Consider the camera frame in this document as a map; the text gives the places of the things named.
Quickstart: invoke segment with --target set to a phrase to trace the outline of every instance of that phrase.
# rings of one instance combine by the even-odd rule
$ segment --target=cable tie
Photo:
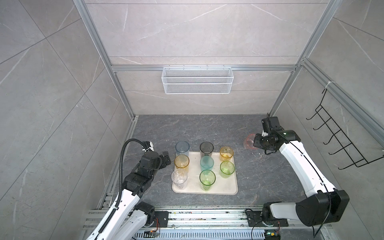
[[[336,83],[336,82],[328,81],[327,85],[325,85],[325,88],[327,88],[330,83]]]

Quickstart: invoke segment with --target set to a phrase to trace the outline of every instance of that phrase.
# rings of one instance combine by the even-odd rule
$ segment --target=yellow cup
[[[187,155],[181,154],[175,158],[176,168],[184,169],[188,172],[189,157]]]
[[[220,149],[220,160],[222,162],[229,161],[233,157],[233,150],[230,147],[224,146]]]

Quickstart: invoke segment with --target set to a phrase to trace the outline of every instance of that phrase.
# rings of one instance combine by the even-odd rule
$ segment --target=plastic cup
[[[216,181],[216,176],[211,170],[204,170],[200,173],[200,182],[204,191],[208,191]]]
[[[171,175],[172,182],[182,189],[187,186],[188,173],[182,168],[176,169]]]
[[[225,146],[220,149],[220,160],[222,162],[229,161],[231,157],[233,157],[232,148]]]
[[[176,168],[184,169],[188,172],[188,165],[189,165],[189,157],[186,155],[178,155],[175,158],[175,166]]]
[[[224,161],[220,164],[220,176],[228,178],[234,173],[235,165],[229,161]]]
[[[212,157],[212,152],[214,151],[214,145],[210,142],[203,142],[200,144],[200,156],[210,156]]]
[[[214,167],[214,160],[210,156],[204,156],[200,159],[200,168],[201,171],[212,170]]]
[[[189,143],[187,143],[186,141],[180,141],[176,143],[175,148],[176,148],[176,156],[181,154],[189,156]]]

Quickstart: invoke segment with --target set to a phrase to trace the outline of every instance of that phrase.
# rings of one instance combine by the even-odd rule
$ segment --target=gray marble floor
[[[154,206],[262,205],[266,202],[297,202],[305,198],[303,188],[288,161],[278,152],[265,155],[263,150],[243,146],[251,133],[262,132],[265,115],[140,115],[133,137],[152,141],[158,153],[169,151],[175,159],[175,144],[185,140],[190,151],[199,151],[200,143],[214,144],[215,152],[228,145],[234,150],[238,193],[236,195],[179,194],[172,190],[174,163],[157,172],[142,200]],[[140,160],[143,151],[132,143],[126,150],[123,177]]]

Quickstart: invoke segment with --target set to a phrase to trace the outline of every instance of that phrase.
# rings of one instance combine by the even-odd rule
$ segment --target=black wire rack
[[[356,167],[362,167],[362,166],[364,166],[364,165],[367,165],[367,164],[370,164],[370,163],[372,163],[372,162],[374,162],[374,161],[377,161],[377,160],[379,160],[379,159],[382,159],[382,158],[384,158],[384,155],[382,156],[382,157],[379,157],[379,158],[377,158],[377,159],[375,159],[375,160],[372,160],[372,161],[368,161],[363,155],[362,155],[362,153],[359,151],[359,149],[355,146],[355,144],[353,144],[353,142],[349,139],[349,137],[344,133],[344,131],[339,127],[339,125],[337,124],[337,122],[331,117],[331,115],[325,110],[325,108],[321,105],[322,103],[323,103],[323,99],[324,99],[324,96],[325,96],[325,94],[327,93],[327,89],[324,89],[323,91],[322,91],[322,93],[323,93],[323,98],[321,99],[321,102],[320,102],[320,104],[319,104],[319,106],[317,106],[317,108],[315,109],[315,111],[316,111],[316,113],[311,117],[311,118],[306,118],[307,120],[311,120],[313,117],[315,117],[316,115],[318,115],[320,118],[321,118],[321,120],[323,121],[323,124],[320,126],[320,127],[318,127],[317,129],[313,129],[313,130],[319,130],[321,127],[323,127],[324,125],[326,125],[327,127],[328,127],[328,129],[331,131],[331,133],[332,133],[332,136],[331,136],[331,138],[329,139],[329,141],[327,142],[327,143],[325,143],[325,142],[323,142],[323,144],[324,145],[327,145],[327,144],[329,144],[330,142],[331,142],[331,140],[332,140],[332,138],[335,138],[336,140],[337,140],[337,142],[340,144],[340,146],[341,146],[341,149],[339,149],[339,150],[337,150],[336,152],[334,152],[334,153],[328,153],[329,155],[333,155],[333,154],[336,154],[336,153],[338,153],[338,152],[340,152],[340,151],[342,151],[342,150],[344,150],[344,152],[348,155],[348,157],[350,158],[350,160],[353,162],[352,164],[350,164],[350,165],[348,165],[348,166],[346,166],[346,167],[343,167],[343,168],[339,168],[338,167],[338,169],[340,169],[340,170],[342,170],[342,169],[346,169],[346,168],[348,168],[348,167],[350,167],[350,166],[352,166],[352,165],[355,165]],[[319,114],[319,111],[320,110],[324,110],[324,112],[327,114],[327,120],[324,120],[324,118]],[[337,128],[336,128],[336,130],[333,130],[332,131],[332,129],[329,127],[329,125],[328,125],[328,122],[334,122],[334,124],[337,126]],[[336,136],[336,134],[337,133],[339,133],[339,135],[340,136],[344,136],[348,141],[349,141],[349,143],[347,143],[347,145],[345,145],[345,146],[343,146],[343,144],[340,142],[340,140],[339,140],[339,138]],[[353,159],[352,159],[352,157],[351,157],[351,155],[348,153],[348,151],[346,150],[346,147],[353,147],[353,148],[355,148],[356,149],[356,151],[359,153],[359,155],[361,156],[361,159],[360,160],[358,160],[358,161],[354,161]]]

